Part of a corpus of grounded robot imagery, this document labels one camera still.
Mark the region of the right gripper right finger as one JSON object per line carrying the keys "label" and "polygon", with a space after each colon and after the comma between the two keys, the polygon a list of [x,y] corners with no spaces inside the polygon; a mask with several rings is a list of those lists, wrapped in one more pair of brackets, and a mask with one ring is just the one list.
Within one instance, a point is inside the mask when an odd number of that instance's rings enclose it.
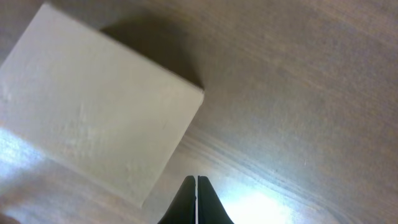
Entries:
{"label": "right gripper right finger", "polygon": [[198,176],[198,223],[233,224],[206,176]]}

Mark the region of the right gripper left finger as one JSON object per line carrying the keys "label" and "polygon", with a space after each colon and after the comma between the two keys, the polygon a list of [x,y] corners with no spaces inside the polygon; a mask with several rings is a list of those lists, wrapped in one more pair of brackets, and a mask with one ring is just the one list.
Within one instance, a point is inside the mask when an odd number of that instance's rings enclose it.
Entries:
{"label": "right gripper left finger", "polygon": [[196,194],[195,178],[186,176],[178,192],[158,224],[195,224]]}

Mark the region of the brown cardboard box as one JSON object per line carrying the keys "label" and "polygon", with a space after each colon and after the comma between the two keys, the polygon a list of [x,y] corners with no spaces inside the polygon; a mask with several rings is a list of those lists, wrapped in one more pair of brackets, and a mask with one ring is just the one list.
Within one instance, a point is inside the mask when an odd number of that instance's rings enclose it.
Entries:
{"label": "brown cardboard box", "polygon": [[203,91],[49,4],[1,65],[1,127],[141,206]]}

